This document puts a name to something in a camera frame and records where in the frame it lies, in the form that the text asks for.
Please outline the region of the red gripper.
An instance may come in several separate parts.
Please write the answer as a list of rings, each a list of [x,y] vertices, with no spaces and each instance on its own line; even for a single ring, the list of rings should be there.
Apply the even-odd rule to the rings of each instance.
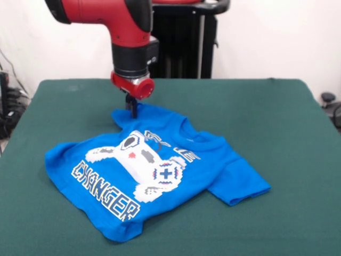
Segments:
[[[112,83],[128,93],[126,95],[126,110],[132,111],[132,117],[137,118],[137,100],[142,100],[151,96],[154,91],[155,83],[149,76],[143,76],[136,79],[127,79],[111,72]]]

